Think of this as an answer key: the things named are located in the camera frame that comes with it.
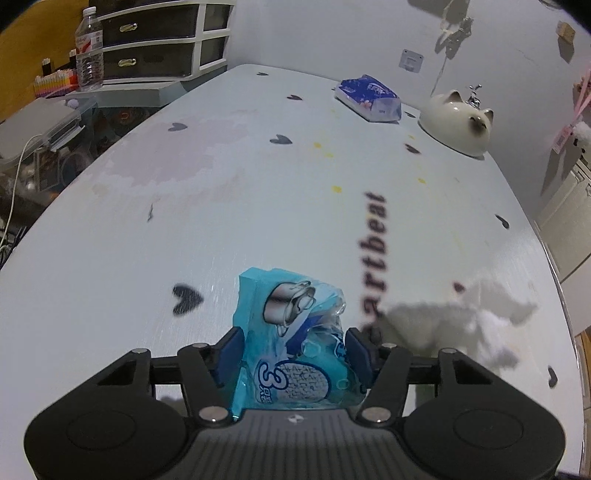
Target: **white plush toy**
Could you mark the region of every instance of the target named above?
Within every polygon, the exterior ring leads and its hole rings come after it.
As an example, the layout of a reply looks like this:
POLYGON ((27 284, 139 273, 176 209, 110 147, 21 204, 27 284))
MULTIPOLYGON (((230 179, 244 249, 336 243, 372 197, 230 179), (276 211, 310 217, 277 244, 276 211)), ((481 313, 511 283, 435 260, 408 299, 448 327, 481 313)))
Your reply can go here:
POLYGON ((591 127, 580 121, 573 128, 574 146, 581 149, 581 157, 589 163, 591 161, 591 127))

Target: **plastic bottle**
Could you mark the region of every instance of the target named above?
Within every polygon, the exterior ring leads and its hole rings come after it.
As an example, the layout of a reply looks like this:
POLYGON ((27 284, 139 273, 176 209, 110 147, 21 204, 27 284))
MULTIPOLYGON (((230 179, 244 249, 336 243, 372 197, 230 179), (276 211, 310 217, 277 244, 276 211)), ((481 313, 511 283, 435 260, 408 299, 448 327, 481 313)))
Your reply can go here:
POLYGON ((76 29, 76 70, 80 90, 103 85, 103 26, 96 19, 96 7, 85 8, 76 29))

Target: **table surface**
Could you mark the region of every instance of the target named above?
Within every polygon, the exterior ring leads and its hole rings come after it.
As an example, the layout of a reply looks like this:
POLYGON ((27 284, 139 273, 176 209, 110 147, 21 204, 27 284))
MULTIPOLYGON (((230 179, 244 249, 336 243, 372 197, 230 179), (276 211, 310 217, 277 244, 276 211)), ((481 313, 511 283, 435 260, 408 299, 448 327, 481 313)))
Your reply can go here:
POLYGON ((496 163, 439 144, 411 108, 398 125, 370 124, 333 98, 334 86, 270 67, 230 70, 131 131, 39 218, 0 273, 3 479, 32 478, 22 450, 30 420, 123 353, 217 341, 252 266, 339 286, 344 328, 370 320, 368 296, 448 301, 455 281, 493 279, 537 303, 507 337, 521 362, 501 375, 560 419, 560 467, 578 471, 575 353, 544 250, 496 163), (291 144, 271 142, 277 135, 291 144), (364 285, 365 192, 385 199, 387 268, 374 272, 384 293, 364 285), (204 298, 181 316, 178 283, 204 298))

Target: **ceramic cat figurine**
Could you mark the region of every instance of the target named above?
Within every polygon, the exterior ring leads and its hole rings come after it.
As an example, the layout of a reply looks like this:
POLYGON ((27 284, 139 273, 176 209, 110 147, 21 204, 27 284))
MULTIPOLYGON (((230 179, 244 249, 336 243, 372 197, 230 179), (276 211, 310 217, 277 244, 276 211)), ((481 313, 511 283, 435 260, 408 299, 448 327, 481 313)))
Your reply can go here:
POLYGON ((442 144, 471 157, 479 157, 491 138, 493 112, 480 110, 474 94, 467 102, 460 92, 436 95, 421 111, 419 124, 423 130, 442 144))

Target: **tissue pack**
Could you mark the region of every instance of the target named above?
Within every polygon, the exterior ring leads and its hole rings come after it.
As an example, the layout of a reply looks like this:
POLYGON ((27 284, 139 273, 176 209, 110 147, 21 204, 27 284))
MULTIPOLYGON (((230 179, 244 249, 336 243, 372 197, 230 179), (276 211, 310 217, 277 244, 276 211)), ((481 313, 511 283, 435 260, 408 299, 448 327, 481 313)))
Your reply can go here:
POLYGON ((398 95, 369 75, 343 80, 335 88, 335 98, 370 122, 394 122, 402 118, 398 95))

